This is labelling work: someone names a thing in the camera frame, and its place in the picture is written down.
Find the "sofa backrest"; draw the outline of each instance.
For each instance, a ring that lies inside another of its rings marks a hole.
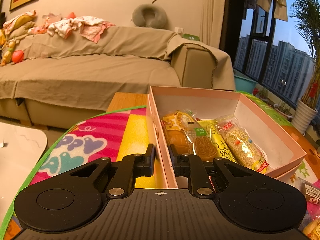
[[[109,56],[134,55],[137,57],[170,59],[165,50],[176,33],[162,29],[112,26],[104,31],[95,44],[78,31],[67,38],[54,34],[36,34],[25,37],[16,46],[24,51],[24,58],[63,58],[69,56],[106,54]]]

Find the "blue sky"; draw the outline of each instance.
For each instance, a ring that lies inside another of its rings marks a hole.
[[[291,4],[294,0],[287,0],[288,7],[288,15],[291,14]],[[251,23],[252,23],[253,10],[247,10],[247,18],[246,20],[242,20],[242,27],[240,36],[246,36],[250,34]],[[268,22],[268,31],[270,30],[270,21]],[[286,41],[292,44],[296,49],[302,50],[310,54],[307,43],[300,36],[295,28],[295,19],[288,18],[288,22],[284,22],[281,20],[276,20],[276,31],[273,39],[273,44],[277,45],[278,41]]]

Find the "orange ball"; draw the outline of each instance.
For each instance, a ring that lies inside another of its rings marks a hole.
[[[12,53],[12,62],[14,63],[19,63],[23,60],[24,53],[22,50],[16,50],[15,52]]]

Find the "triangular cutout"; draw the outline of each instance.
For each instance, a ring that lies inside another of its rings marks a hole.
[[[76,177],[82,177],[82,178],[87,178],[89,177],[94,170],[98,167],[99,165],[97,163],[93,163],[89,166],[86,166],[82,169],[80,169],[79,171],[75,171],[73,173],[71,173],[71,176],[76,176]]]
[[[235,166],[233,166],[233,165],[231,165],[229,163],[225,163],[225,166],[230,171],[230,173],[236,178],[247,177],[247,176],[251,176],[252,175],[252,174],[250,174],[250,173],[248,173],[246,171],[238,169],[237,167],[235,167]]]

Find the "window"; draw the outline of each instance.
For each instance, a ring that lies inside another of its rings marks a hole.
[[[292,13],[293,2],[287,0],[288,14]],[[288,22],[274,19],[271,17],[274,10],[274,4],[269,14],[257,7],[255,11],[250,10],[252,22],[243,20],[238,46],[241,49],[237,51],[234,68],[295,109],[310,82],[313,59],[295,27],[296,19],[289,17]]]

